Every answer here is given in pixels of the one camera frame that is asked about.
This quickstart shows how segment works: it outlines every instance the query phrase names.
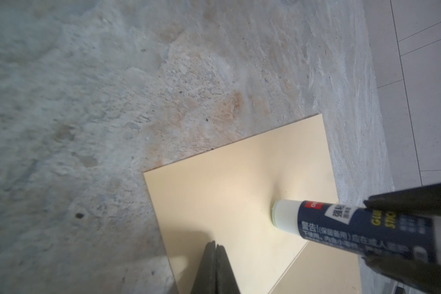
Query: red logo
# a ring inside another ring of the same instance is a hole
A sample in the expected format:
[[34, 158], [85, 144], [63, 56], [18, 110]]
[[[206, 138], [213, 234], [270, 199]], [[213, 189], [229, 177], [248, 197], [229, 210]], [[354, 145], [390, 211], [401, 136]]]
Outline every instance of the red logo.
[[323, 206], [323, 203], [321, 202], [315, 202], [315, 201], [307, 201], [305, 207], [306, 208], [313, 208], [313, 209], [321, 209]]

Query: tile grout line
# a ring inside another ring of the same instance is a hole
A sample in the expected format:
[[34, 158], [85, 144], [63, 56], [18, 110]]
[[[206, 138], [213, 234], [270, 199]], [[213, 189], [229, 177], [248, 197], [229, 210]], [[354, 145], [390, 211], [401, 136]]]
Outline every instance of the tile grout line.
[[397, 49], [398, 49], [398, 55], [400, 58], [401, 76], [403, 77], [403, 86], [405, 87], [406, 104], [408, 106], [408, 114], [410, 116], [411, 133], [413, 135], [413, 143], [415, 144], [415, 153], [417, 155], [418, 172], [420, 173], [420, 183], [423, 186], [423, 179], [421, 178], [420, 161], [418, 160], [417, 142], [415, 140], [415, 132], [413, 131], [413, 123], [411, 121], [410, 103], [408, 102], [408, 93], [406, 92], [405, 74], [403, 72], [403, 63], [401, 62], [400, 46], [398, 44], [397, 27], [395, 26], [395, 16], [393, 14], [392, 0], [390, 0], [390, 9], [392, 10], [393, 27], [395, 29], [395, 38], [397, 40]]
[[383, 86], [392, 85], [393, 83], [400, 82], [400, 81], [402, 81], [402, 80], [403, 80], [403, 79], [399, 79], [399, 80], [396, 80], [396, 81], [394, 81], [394, 82], [392, 82], [392, 83], [388, 83], [387, 85], [383, 85]]
[[424, 46], [421, 46], [421, 47], [419, 47], [419, 48], [416, 48], [415, 50], [411, 50], [410, 52], [406, 52], [405, 54], [400, 55], [400, 57], [402, 57], [402, 56], [404, 56], [404, 55], [406, 55], [406, 54], [408, 54], [408, 53], [411, 53], [411, 52], [413, 52], [413, 51], [416, 51], [416, 50], [418, 50], [418, 49], [421, 49], [421, 48], [423, 48], [423, 47], [426, 47], [426, 46], [428, 46], [428, 45], [431, 45], [431, 44], [434, 44], [434, 43], [436, 43], [436, 42], [439, 42], [439, 41], [441, 41], [441, 38], [440, 38], [439, 40], [437, 40], [437, 41], [434, 41], [433, 43], [429, 43], [429, 44], [427, 44], [427, 45], [424, 45]]
[[419, 32], [416, 32], [416, 33], [414, 33], [413, 35], [409, 35], [409, 36], [406, 37], [406, 38], [410, 38], [411, 36], [414, 36], [414, 35], [416, 35], [416, 34], [422, 32], [422, 31], [425, 31], [425, 30], [429, 29], [430, 27], [434, 27], [435, 25], [439, 25], [440, 23], [441, 23], [441, 21], [438, 22], [437, 24], [434, 24], [434, 25], [432, 25], [432, 26], [429, 26], [429, 27], [425, 28], [424, 30], [421, 30], [421, 31], [419, 31]]
[[420, 170], [420, 172], [441, 172], [441, 169]]

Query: gray concrete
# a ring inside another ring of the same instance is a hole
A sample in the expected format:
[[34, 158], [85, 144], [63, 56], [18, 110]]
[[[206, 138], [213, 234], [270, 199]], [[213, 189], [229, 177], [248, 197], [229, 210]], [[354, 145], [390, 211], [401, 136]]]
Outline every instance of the gray concrete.
[[360, 0], [0, 0], [0, 293], [170, 291], [142, 172], [316, 113], [389, 191]]

